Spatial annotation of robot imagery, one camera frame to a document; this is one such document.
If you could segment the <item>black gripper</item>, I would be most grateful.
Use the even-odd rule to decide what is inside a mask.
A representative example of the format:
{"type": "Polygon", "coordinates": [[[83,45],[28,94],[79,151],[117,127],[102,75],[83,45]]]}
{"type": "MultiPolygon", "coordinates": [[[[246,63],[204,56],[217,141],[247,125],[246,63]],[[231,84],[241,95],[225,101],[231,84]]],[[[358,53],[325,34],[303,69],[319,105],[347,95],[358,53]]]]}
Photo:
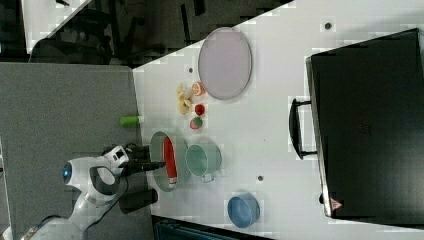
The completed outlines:
{"type": "Polygon", "coordinates": [[[165,162],[150,162],[148,146],[130,143],[124,149],[129,157],[129,161],[123,170],[124,176],[130,176],[146,170],[156,170],[166,166],[165,162]]]}

